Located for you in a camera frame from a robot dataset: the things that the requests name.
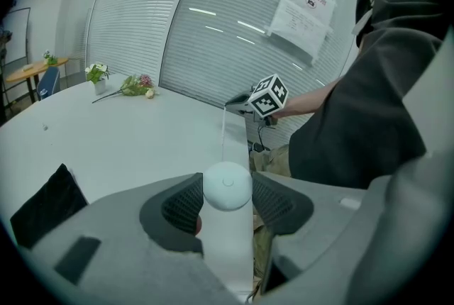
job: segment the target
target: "white round knob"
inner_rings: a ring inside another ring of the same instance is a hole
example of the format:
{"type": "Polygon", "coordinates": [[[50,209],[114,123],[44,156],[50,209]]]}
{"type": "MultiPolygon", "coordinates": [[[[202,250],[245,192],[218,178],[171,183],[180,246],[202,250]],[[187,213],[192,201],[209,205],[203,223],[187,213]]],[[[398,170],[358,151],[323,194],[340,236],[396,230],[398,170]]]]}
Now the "white round knob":
{"type": "Polygon", "coordinates": [[[253,195],[249,171],[234,162],[218,162],[204,172],[204,196],[220,211],[235,211],[253,195]]]}

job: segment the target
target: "khaki pants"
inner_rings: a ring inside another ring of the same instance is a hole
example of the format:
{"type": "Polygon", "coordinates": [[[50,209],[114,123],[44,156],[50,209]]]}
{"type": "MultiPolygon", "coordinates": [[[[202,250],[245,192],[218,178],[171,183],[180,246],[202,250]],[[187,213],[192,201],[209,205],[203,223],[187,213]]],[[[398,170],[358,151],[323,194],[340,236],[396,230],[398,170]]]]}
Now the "khaki pants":
{"type": "Polygon", "coordinates": [[[289,146],[285,145],[271,151],[252,151],[249,156],[249,167],[251,172],[271,172],[283,177],[291,177],[289,146]]]}
{"type": "MultiPolygon", "coordinates": [[[[289,146],[285,145],[271,151],[255,152],[249,155],[251,172],[271,172],[291,177],[289,166],[289,146]]],[[[268,257],[270,256],[271,233],[263,225],[262,219],[254,208],[254,300],[260,298],[262,278],[265,274],[268,257]]]]}

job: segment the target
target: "black and white cube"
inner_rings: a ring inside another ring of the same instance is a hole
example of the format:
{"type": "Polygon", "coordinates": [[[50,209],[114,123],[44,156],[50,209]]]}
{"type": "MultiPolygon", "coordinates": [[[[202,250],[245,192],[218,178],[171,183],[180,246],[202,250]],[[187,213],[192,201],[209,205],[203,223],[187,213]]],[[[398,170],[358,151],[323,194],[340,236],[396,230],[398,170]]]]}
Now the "black and white cube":
{"type": "Polygon", "coordinates": [[[274,74],[258,82],[248,103],[261,118],[264,118],[283,109],[288,96],[289,90],[279,76],[274,74]]]}

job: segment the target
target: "pink flower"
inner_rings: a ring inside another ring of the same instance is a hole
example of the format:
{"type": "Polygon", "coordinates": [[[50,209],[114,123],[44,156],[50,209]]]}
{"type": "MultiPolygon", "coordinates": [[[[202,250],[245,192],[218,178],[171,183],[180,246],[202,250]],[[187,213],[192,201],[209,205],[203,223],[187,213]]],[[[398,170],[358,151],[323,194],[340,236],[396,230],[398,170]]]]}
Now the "pink flower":
{"type": "Polygon", "coordinates": [[[139,80],[140,80],[139,85],[142,87],[152,87],[153,86],[149,75],[142,74],[140,76],[139,80]]]}

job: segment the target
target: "white table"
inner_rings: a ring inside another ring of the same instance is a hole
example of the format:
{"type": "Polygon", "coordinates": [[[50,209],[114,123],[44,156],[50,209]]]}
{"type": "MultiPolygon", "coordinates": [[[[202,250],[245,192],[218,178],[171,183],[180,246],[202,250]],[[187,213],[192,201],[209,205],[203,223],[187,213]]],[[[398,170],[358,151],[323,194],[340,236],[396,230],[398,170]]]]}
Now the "white table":
{"type": "MultiPolygon", "coordinates": [[[[109,90],[125,76],[112,75],[109,90]]],[[[9,219],[64,163],[87,201],[168,177],[203,172],[221,160],[221,109],[158,89],[154,99],[113,96],[92,104],[91,82],[48,97],[0,129],[0,216],[9,219]]],[[[245,121],[226,114],[224,159],[248,169],[245,121]]],[[[200,213],[204,260],[240,298],[253,283],[252,202],[200,213]]]]}

